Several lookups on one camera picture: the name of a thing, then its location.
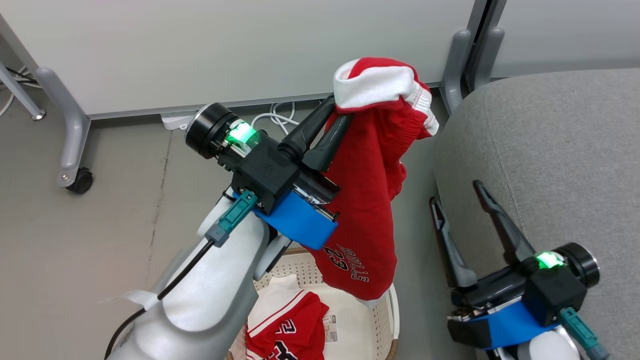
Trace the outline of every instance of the black wheel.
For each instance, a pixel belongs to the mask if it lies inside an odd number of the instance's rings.
[[[93,184],[93,174],[86,167],[79,168],[76,174],[76,180],[73,184],[67,186],[67,190],[72,193],[86,193]]]

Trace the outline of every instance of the gray cushion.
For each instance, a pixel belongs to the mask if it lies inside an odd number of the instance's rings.
[[[453,238],[486,275],[504,266],[482,180],[533,244],[587,247],[600,284],[581,315],[615,359],[640,359],[640,69],[503,79],[438,134],[436,178]]]

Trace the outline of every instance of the white tape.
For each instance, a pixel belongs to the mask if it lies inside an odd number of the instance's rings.
[[[128,293],[121,296],[115,296],[115,297],[110,297],[104,300],[100,300],[98,301],[98,304],[104,304],[105,302],[110,302],[115,299],[130,300],[131,302],[142,305],[147,311],[160,302],[160,300],[158,300],[158,295],[155,293],[144,291],[144,290],[131,290]]]

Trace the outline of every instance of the concrete floor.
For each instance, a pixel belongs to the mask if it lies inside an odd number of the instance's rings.
[[[1,357],[102,359],[135,306],[97,302],[151,287],[177,251],[198,240],[230,174],[187,148],[184,133],[165,130],[157,116],[98,120],[83,156],[95,182],[84,195],[69,193],[55,181],[63,119],[41,90],[28,91],[46,118],[33,122],[17,101],[0,118]],[[8,96],[0,88],[1,105]],[[433,108],[445,118],[441,99]],[[262,110],[237,113],[252,119]],[[305,113],[308,106],[297,119]],[[449,292],[427,206],[436,193],[433,145],[416,142],[403,157],[408,178],[393,202],[399,360],[471,356],[446,331]]]

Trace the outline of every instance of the white panel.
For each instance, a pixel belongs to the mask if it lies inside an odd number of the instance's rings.
[[[474,0],[3,0],[87,114],[320,94],[363,56],[440,81]]]
[[[492,77],[640,67],[640,1],[507,0]]]

